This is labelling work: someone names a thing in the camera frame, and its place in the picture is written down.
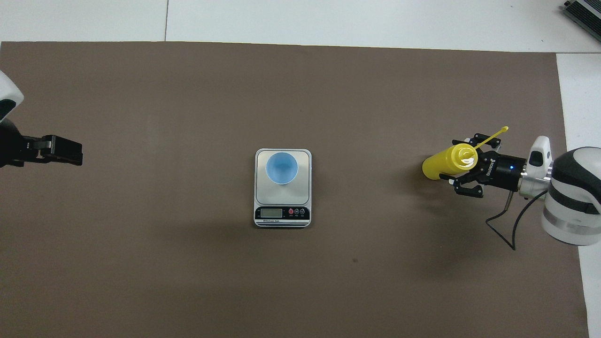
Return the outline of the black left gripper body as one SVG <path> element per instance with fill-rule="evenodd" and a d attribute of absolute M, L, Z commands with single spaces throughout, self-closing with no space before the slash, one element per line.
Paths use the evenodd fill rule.
<path fill-rule="evenodd" d="M 0 124 L 0 167 L 24 167 L 22 151 L 27 148 L 28 137 L 22 135 L 10 120 Z"/>

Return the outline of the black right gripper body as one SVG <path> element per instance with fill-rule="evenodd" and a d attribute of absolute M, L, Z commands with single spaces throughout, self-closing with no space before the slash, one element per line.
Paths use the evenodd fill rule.
<path fill-rule="evenodd" d="M 526 159 L 498 152 L 479 157 L 479 182 L 507 191 L 518 191 Z"/>

